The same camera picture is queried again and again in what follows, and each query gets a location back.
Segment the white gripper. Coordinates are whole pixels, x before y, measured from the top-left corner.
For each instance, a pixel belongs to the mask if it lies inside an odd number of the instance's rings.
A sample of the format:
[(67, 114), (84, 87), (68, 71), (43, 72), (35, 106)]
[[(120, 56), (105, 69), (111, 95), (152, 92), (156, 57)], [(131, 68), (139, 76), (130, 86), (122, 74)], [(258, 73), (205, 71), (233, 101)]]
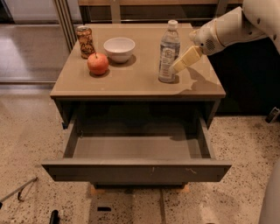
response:
[(213, 55), (225, 49), (220, 42), (216, 29), (216, 20), (212, 20), (189, 34), (190, 40), (196, 45), (188, 48), (170, 66), (170, 72), (177, 74), (205, 55)]

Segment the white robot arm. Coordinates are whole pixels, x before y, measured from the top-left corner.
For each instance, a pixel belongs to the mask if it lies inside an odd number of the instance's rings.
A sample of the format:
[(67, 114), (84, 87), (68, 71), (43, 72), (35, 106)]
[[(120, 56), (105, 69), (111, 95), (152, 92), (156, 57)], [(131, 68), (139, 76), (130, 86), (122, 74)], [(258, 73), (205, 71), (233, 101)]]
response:
[(280, 0), (243, 0), (242, 7), (214, 18), (189, 34), (193, 46), (181, 53), (169, 71), (177, 74), (235, 43), (270, 38), (280, 53)]

